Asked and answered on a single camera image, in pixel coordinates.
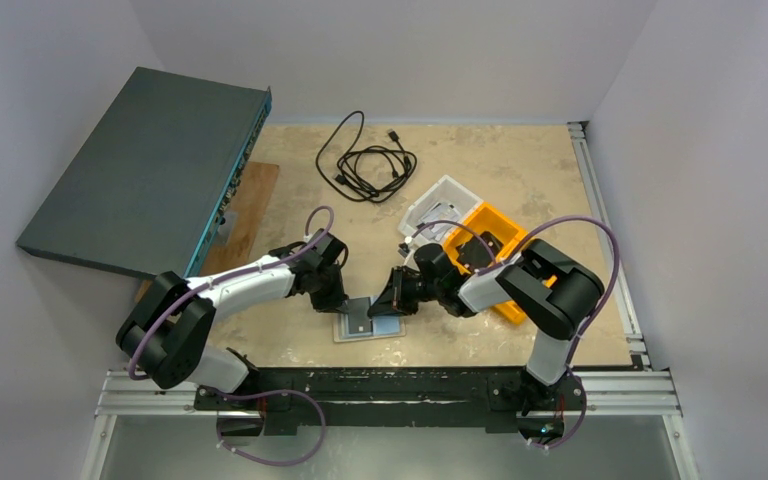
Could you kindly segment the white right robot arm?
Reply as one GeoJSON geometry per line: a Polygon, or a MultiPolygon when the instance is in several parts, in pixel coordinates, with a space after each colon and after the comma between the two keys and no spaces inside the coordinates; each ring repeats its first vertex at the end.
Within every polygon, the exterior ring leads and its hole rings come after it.
{"type": "Polygon", "coordinates": [[[551,386],[567,373],[573,339],[606,293],[602,281],[548,242],[529,243],[515,261],[490,273],[461,271],[440,244],[419,247],[416,266],[398,266],[367,310],[370,317],[413,315],[436,302],[455,317],[472,317],[512,302],[538,329],[527,375],[551,386]]]}

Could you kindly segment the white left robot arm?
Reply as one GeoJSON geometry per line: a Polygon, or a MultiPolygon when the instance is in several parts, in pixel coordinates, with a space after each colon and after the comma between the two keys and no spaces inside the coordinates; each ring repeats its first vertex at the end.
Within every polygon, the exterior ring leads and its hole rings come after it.
{"type": "Polygon", "coordinates": [[[319,313],[346,305],[344,242],[319,229],[307,241],[273,249],[243,267],[204,277],[168,271],[149,282],[115,342],[129,356],[129,374],[162,389],[183,382],[227,393],[252,389],[256,367],[243,355],[208,344],[212,327],[252,306],[294,295],[319,313]]]}

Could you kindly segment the dark credit card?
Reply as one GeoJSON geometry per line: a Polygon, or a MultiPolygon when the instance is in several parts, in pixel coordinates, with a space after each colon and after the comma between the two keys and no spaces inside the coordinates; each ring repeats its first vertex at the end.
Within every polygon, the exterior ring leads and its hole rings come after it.
{"type": "Polygon", "coordinates": [[[345,334],[348,337],[364,337],[373,333],[372,321],[368,316],[370,306],[369,297],[348,300],[345,318],[345,334]]]}

